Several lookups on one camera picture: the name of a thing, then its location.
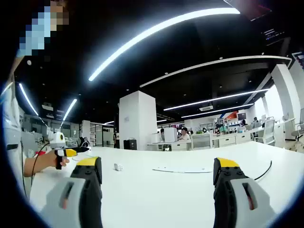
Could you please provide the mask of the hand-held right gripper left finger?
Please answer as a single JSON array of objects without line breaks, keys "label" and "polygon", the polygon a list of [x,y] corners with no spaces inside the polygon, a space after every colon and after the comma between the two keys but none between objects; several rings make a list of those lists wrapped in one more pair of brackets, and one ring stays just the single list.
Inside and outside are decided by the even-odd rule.
[{"label": "hand-held right gripper left finger", "polygon": [[101,185],[101,158],[80,160],[47,194],[42,218],[51,228],[101,228]]}]

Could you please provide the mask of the person's left hand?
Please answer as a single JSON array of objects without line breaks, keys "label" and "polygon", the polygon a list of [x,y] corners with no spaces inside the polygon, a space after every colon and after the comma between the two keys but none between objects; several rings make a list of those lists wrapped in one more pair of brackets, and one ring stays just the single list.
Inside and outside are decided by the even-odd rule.
[{"label": "person's left hand", "polygon": [[61,170],[62,167],[65,167],[69,163],[67,157],[57,155],[55,150],[51,150],[46,156],[47,167],[55,167],[57,170]]}]

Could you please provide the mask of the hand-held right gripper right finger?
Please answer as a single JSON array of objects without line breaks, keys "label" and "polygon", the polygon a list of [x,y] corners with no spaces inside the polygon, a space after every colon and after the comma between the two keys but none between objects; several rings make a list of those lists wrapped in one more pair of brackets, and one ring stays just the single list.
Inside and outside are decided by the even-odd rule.
[{"label": "hand-held right gripper right finger", "polygon": [[268,193],[229,159],[215,158],[215,228],[267,228],[276,218]]}]

